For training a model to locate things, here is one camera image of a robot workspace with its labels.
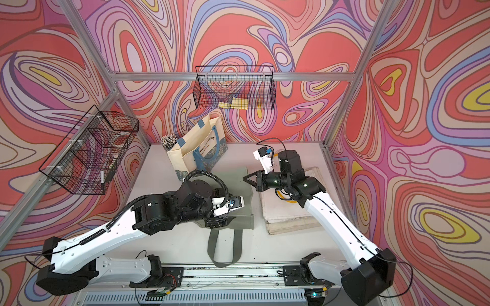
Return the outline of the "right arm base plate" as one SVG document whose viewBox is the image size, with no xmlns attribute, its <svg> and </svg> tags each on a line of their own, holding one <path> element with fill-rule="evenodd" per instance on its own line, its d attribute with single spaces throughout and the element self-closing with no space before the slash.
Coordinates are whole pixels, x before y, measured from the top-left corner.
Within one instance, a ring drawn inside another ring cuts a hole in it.
<svg viewBox="0 0 490 306">
<path fill-rule="evenodd" d="M 327 280 L 314 278 L 300 265 L 285 265 L 277 271 L 277 274 L 283 278 L 285 286 L 322 286 L 326 288 L 334 286 Z"/>
</svg>

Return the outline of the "cream canvas bag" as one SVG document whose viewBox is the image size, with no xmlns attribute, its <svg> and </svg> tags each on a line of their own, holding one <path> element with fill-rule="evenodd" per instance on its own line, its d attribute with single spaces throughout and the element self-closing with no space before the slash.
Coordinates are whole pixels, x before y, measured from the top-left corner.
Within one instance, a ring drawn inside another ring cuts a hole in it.
<svg viewBox="0 0 490 306">
<path fill-rule="evenodd" d="M 280 235 L 321 227 L 321 224 L 314 217 L 272 220 L 266 221 L 265 224 L 269 235 Z"/>
</svg>

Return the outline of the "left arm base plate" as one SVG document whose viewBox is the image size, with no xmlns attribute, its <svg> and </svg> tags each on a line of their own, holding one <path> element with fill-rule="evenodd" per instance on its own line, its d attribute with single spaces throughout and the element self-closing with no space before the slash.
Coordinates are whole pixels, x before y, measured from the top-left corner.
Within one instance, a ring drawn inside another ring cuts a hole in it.
<svg viewBox="0 0 490 306">
<path fill-rule="evenodd" d="M 184 268 L 180 266 L 164 266 L 160 271 L 150 272 L 150 276 L 139 283 L 130 283 L 130 288 L 165 288 L 181 286 Z"/>
</svg>

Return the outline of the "green canvas bag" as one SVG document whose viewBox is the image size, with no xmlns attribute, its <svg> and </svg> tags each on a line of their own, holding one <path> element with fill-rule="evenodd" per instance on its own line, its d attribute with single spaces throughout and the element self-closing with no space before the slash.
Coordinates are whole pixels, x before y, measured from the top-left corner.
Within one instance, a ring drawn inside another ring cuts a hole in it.
<svg viewBox="0 0 490 306">
<path fill-rule="evenodd" d="M 191 179 L 202 180 L 213 188 L 213 203 L 219 206 L 217 217 L 222 218 L 219 223 L 208 224 L 206 219 L 195 221 L 200 228 L 210 229 L 207 243 L 207 254 L 214 266 L 225 268 L 237 263 L 242 255 L 243 233 L 255 227 L 254 215 L 251 200 L 253 199 L 252 187 L 243 178 L 248 175 L 245 167 L 234 168 L 224 172 L 217 172 L 214 176 L 218 177 L 227 186 L 228 200 L 224 207 L 221 206 L 224 196 L 222 186 L 209 176 L 197 174 Z M 233 230 L 232 259 L 227 262 L 220 262 L 215 259 L 218 250 L 218 237 L 222 230 Z"/>
</svg>

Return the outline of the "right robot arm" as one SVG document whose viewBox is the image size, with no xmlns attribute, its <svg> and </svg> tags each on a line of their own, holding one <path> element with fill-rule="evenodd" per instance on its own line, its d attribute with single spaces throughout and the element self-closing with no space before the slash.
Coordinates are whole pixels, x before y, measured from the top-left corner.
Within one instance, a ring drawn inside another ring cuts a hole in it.
<svg viewBox="0 0 490 306">
<path fill-rule="evenodd" d="M 319 252 L 303 257 L 300 267 L 306 282 L 325 280 L 337 284 L 356 305 L 367 305 L 393 285 L 397 265 L 394 253 L 379 248 L 352 224 L 320 181 L 305 174 L 295 150 L 278 154 L 277 172 L 273 170 L 271 149 L 261 147 L 253 155 L 262 169 L 243 180 L 258 192 L 284 191 L 288 200 L 296 201 L 319 222 L 345 257 L 344 261 L 334 261 Z"/>
</svg>

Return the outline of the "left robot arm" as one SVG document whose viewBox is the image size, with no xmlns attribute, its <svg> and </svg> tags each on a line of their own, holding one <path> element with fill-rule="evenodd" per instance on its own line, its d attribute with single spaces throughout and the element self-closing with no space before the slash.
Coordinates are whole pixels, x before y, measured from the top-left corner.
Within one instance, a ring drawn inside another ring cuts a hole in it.
<svg viewBox="0 0 490 306">
<path fill-rule="evenodd" d="M 42 255 L 50 263 L 38 271 L 36 285 L 54 296 L 118 281 L 132 288 L 177 288 L 176 277 L 164 270 L 158 256 L 121 260 L 106 253 L 182 223 L 203 220 L 208 228 L 222 227 L 228 214 L 241 207 L 241 198 L 225 185 L 213 188 L 202 180 L 183 182 L 177 191 L 140 196 L 98 228 L 75 238 L 46 240 Z"/>
</svg>

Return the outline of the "cream bag with yellow handles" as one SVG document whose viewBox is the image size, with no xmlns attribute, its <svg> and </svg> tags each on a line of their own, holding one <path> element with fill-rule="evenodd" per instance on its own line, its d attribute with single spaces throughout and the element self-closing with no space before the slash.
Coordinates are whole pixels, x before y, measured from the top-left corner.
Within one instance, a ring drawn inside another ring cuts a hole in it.
<svg viewBox="0 0 490 306">
<path fill-rule="evenodd" d="M 283 198 L 285 197 L 283 194 L 280 194 L 281 199 L 279 199 L 273 189 L 260 192 L 259 196 L 262 206 L 262 215 L 265 222 L 272 220 L 312 217 L 312 215 L 305 209 L 302 209 L 296 201 L 283 201 Z"/>
</svg>

